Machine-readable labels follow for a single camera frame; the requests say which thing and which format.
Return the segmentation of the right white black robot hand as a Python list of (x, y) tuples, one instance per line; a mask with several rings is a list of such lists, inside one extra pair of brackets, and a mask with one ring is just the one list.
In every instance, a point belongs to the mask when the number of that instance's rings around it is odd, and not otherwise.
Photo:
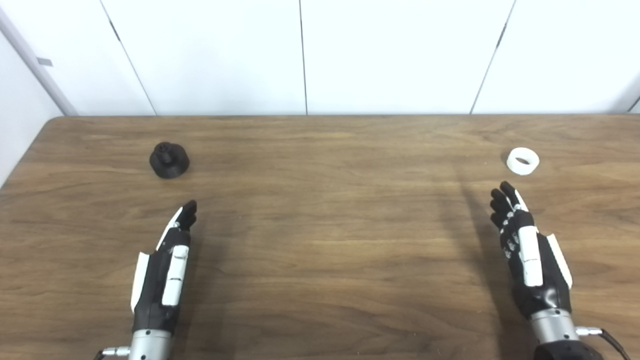
[(490, 195), (490, 219), (499, 232), (519, 312), (526, 319), (550, 309), (571, 313), (573, 278), (557, 239), (538, 230), (521, 194), (509, 182), (501, 182)]

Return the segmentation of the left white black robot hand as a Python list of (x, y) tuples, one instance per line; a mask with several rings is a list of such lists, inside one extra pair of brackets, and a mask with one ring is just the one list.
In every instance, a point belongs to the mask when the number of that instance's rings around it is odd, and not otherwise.
[(130, 301), (134, 315), (133, 333), (175, 333), (191, 248), (190, 228), (196, 222), (197, 209), (196, 200), (179, 207), (153, 253), (139, 253)]

